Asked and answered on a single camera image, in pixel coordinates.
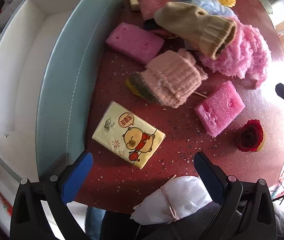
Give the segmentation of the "pink fluffy duster cloth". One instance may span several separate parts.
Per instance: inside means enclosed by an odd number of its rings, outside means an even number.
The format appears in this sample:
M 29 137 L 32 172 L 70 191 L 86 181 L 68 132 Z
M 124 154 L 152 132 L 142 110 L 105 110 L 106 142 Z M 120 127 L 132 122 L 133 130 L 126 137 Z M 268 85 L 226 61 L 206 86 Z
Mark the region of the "pink fluffy duster cloth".
M 202 64 L 212 72 L 239 79 L 255 81 L 255 88 L 267 79 L 267 68 L 271 64 L 271 51 L 258 28 L 242 24 L 237 17 L 232 17 L 237 24 L 237 32 L 232 43 L 228 45 L 216 60 L 198 54 Z

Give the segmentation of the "white plastic bag bundle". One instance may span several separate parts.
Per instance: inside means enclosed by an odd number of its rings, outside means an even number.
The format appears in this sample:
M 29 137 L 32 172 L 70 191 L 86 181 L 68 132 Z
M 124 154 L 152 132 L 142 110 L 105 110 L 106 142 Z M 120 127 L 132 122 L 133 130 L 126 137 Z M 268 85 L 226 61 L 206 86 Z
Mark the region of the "white plastic bag bundle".
M 212 199 L 201 179 L 176 177 L 135 206 L 131 219 L 141 225 L 172 223 L 193 215 L 210 202 Z

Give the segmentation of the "pink sponge block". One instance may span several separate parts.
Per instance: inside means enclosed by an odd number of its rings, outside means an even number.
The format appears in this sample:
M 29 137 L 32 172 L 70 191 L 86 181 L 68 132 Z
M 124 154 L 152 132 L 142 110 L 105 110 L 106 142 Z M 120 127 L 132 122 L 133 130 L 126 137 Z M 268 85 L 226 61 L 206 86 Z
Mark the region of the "pink sponge block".
M 231 81 L 222 83 L 208 98 L 195 107 L 195 113 L 207 133 L 217 137 L 245 108 Z
M 146 65 L 159 53 L 164 39 L 136 25 L 122 22 L 105 42 L 117 52 Z

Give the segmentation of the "thin wooden stick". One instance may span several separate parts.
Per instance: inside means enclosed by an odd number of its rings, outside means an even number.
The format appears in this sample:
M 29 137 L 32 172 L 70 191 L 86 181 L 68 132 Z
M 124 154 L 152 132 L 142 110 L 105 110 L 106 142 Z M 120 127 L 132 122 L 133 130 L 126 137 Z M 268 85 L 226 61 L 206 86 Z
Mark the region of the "thin wooden stick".
M 199 93 L 199 92 L 196 92 L 196 91 L 194 91 L 194 94 L 196 94 L 197 96 L 201 96 L 202 98 L 208 98 L 206 95 L 204 95 L 204 94 L 201 94 L 201 93 Z

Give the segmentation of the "beige knit sock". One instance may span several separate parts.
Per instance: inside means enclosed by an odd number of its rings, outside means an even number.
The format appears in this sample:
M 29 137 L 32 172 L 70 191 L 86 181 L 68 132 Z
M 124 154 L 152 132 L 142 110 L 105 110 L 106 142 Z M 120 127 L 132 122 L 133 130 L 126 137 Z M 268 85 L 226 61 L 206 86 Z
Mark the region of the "beige knit sock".
M 231 44 L 237 32 L 234 20 L 209 15 L 203 8 L 183 2 L 167 2 L 154 13 L 154 20 L 212 60 Z

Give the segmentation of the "light blue fluffy cloth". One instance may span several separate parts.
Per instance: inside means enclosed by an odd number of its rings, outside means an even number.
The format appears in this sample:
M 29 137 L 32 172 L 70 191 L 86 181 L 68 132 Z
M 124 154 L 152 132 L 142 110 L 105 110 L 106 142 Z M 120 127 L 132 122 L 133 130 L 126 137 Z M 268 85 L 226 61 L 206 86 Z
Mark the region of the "light blue fluffy cloth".
M 206 10 L 207 13 L 210 15 L 237 17 L 229 7 L 221 5 L 221 3 L 218 0 L 171 0 L 171 1 L 194 4 Z

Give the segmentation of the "pink knit sock bundle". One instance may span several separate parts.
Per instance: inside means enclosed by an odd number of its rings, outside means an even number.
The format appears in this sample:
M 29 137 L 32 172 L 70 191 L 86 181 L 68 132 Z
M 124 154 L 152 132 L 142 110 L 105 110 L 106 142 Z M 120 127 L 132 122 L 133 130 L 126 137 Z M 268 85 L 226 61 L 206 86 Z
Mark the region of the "pink knit sock bundle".
M 126 79 L 130 91 L 150 103 L 178 108 L 196 91 L 208 75 L 186 50 L 168 50 Z

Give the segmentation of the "yellow cartoon tissue pack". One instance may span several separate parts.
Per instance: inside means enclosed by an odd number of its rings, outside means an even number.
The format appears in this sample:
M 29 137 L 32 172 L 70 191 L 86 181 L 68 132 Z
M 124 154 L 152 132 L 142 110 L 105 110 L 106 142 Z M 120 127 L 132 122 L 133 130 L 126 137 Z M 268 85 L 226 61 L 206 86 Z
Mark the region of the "yellow cartoon tissue pack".
M 112 101 L 95 129 L 92 139 L 142 169 L 166 135 L 137 115 Z

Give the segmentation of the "pink red knit sock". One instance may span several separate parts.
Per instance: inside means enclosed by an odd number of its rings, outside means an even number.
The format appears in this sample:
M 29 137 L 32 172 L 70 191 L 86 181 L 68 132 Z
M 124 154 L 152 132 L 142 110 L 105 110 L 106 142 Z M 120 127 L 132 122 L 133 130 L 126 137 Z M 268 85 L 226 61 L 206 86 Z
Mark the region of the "pink red knit sock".
M 154 14 L 170 0 L 138 0 L 140 12 L 143 18 L 143 29 L 163 38 L 176 38 L 177 35 L 160 27 L 154 20 Z

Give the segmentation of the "red fabric rose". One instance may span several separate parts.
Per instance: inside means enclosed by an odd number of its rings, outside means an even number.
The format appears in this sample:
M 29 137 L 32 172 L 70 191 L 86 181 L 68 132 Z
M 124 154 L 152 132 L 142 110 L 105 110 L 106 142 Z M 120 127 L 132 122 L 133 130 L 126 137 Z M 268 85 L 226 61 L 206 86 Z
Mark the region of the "red fabric rose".
M 265 132 L 257 119 L 249 120 L 239 131 L 237 148 L 241 152 L 258 152 L 265 142 Z

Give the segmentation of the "teal white storage box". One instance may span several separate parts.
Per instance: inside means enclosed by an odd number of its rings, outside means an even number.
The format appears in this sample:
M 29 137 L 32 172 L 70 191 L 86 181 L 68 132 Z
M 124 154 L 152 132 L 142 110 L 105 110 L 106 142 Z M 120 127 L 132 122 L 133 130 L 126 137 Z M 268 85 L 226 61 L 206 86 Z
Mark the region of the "teal white storage box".
M 23 0 L 0 36 L 0 163 L 38 181 L 85 147 L 105 39 L 123 0 Z

